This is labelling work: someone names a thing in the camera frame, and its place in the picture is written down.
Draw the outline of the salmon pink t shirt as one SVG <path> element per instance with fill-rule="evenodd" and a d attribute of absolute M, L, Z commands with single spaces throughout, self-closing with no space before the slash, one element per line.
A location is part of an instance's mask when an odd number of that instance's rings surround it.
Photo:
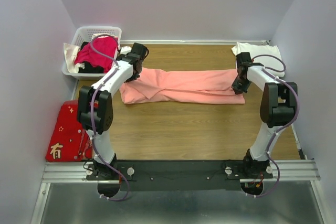
<path fill-rule="evenodd" d="M 124 104 L 175 101 L 200 104 L 245 104 L 232 83 L 236 70 L 164 71 L 143 68 L 140 77 L 119 91 Z"/>

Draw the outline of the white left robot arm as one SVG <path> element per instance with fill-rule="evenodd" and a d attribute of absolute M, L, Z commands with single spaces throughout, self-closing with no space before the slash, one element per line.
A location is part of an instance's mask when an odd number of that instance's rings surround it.
<path fill-rule="evenodd" d="M 134 43 L 130 52 L 117 56 L 112 68 L 100 80 L 79 90 L 77 121 L 86 130 L 93 148 L 93 161 L 87 168 L 88 180 L 121 177 L 109 133 L 113 122 L 112 98 L 124 83 L 140 76 L 142 63 L 148 54 L 145 45 Z"/>

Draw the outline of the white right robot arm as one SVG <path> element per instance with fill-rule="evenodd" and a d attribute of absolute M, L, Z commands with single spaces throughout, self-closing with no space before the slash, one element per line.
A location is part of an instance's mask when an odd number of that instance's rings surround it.
<path fill-rule="evenodd" d="M 269 67 L 255 62 L 248 52 L 236 56 L 237 77 L 232 83 L 235 94 L 246 93 L 254 83 L 263 93 L 260 103 L 262 121 L 257 138 L 234 171 L 243 178 L 271 178 L 271 151 L 281 133 L 297 119 L 300 105 L 298 86 L 269 72 Z"/>

